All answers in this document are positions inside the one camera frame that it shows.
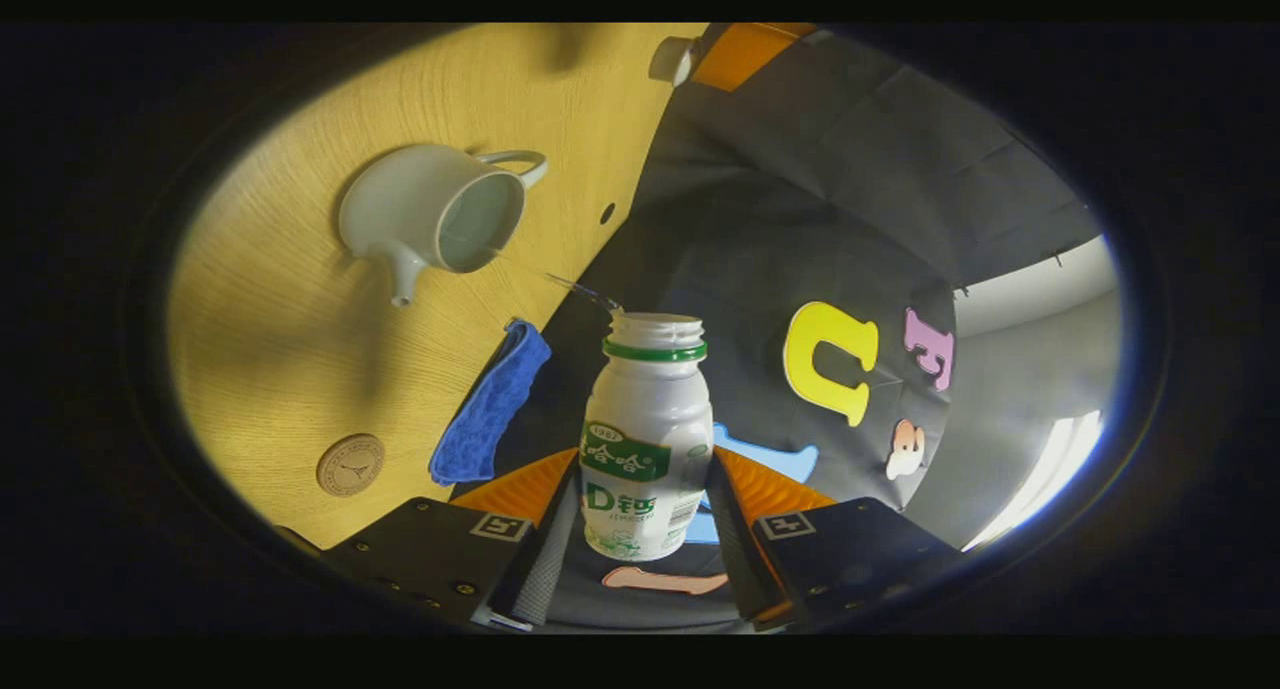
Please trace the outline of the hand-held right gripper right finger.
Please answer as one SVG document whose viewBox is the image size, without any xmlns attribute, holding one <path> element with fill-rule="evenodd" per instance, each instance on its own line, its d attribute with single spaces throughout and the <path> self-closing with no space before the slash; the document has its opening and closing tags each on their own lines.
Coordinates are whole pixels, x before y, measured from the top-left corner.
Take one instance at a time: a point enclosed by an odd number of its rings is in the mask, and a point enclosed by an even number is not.
<svg viewBox="0 0 1280 689">
<path fill-rule="evenodd" d="M 836 501 L 716 447 L 707 493 L 740 616 L 758 631 L 887 628 L 965 553 L 873 497 Z"/>
</svg>

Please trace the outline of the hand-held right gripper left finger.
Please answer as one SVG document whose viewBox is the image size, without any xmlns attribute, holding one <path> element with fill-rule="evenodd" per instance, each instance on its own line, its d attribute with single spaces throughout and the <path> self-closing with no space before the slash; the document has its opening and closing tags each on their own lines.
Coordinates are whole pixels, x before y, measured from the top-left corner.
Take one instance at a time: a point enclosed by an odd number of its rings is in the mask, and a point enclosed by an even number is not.
<svg viewBox="0 0 1280 689">
<path fill-rule="evenodd" d="M 564 565 L 577 461 L 564 450 L 448 502 L 410 498 L 325 557 L 436 625 L 531 633 Z"/>
</svg>

